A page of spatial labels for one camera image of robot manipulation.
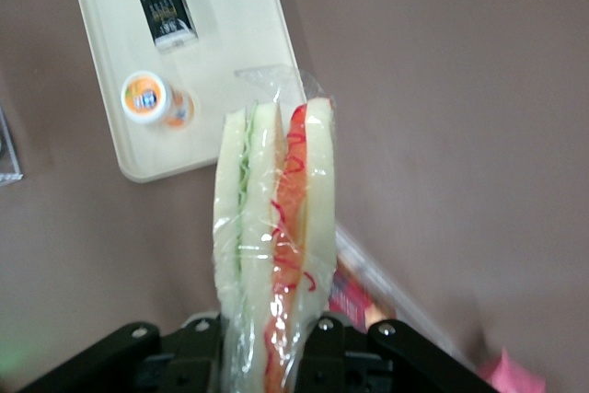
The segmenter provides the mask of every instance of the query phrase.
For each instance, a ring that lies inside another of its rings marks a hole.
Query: pink object
[[[546,393],[546,380],[510,359],[505,349],[501,357],[479,368],[479,376],[500,393]]]

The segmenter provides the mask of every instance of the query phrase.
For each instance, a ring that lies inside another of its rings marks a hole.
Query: plastic wrap
[[[12,145],[2,106],[0,106],[0,186],[22,179],[17,154]]]
[[[336,266],[333,109],[277,100],[229,114],[214,200],[215,285],[225,319],[223,391],[284,392]]]

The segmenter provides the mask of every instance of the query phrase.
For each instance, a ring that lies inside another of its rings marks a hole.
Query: orange label
[[[147,114],[161,106],[159,84],[151,77],[141,76],[133,80],[125,91],[125,105],[136,114]]]

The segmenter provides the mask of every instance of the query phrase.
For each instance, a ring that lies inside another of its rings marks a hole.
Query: small bottle
[[[122,85],[121,104],[125,115],[139,124],[163,122],[181,128],[194,113],[190,97],[149,71],[129,75]]]

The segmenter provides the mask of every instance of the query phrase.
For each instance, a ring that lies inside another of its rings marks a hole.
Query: brown floor
[[[589,0],[283,0],[337,101],[338,219],[465,351],[586,390]],[[135,319],[216,308],[214,167],[120,173],[77,0],[0,0],[12,391]]]

